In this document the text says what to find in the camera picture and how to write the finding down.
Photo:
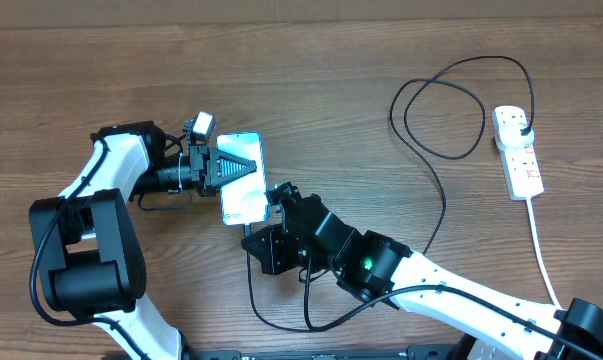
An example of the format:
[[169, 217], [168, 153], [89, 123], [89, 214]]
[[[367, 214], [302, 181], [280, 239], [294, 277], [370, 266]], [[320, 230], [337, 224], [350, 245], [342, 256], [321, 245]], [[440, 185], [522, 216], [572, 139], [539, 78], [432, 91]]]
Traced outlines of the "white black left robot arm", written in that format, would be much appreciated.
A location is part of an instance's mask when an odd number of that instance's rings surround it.
[[187, 122], [186, 141], [152, 121], [104, 127], [91, 134], [93, 154], [75, 181], [31, 205], [29, 294], [44, 321], [95, 325], [130, 359], [195, 358], [146, 293], [145, 260], [126, 203], [156, 192], [213, 196], [256, 172], [256, 161], [208, 146], [214, 127], [199, 131], [196, 124]]

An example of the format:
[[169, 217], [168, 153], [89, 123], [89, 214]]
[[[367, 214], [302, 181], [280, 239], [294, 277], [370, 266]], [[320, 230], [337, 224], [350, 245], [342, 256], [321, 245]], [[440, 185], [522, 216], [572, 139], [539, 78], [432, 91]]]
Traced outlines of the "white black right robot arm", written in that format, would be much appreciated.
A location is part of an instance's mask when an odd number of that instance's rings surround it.
[[495, 347], [511, 359], [603, 359], [603, 310], [575, 298], [566, 309], [519, 299], [456, 275], [388, 236], [345, 224], [291, 183], [263, 191], [280, 223], [247, 237], [242, 248], [263, 273], [300, 267], [328, 271], [360, 306], [333, 329], [378, 303], [427, 316]]

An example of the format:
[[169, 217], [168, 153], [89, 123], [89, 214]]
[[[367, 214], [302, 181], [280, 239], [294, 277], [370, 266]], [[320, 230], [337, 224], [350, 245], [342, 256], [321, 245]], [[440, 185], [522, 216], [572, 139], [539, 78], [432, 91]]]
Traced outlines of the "Samsung Galaxy smartphone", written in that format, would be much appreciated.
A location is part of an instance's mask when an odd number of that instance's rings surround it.
[[217, 148], [237, 157], [252, 160], [256, 171], [221, 188], [222, 219], [226, 225], [264, 222], [269, 217], [266, 199], [266, 174], [261, 135], [241, 132], [218, 135]]

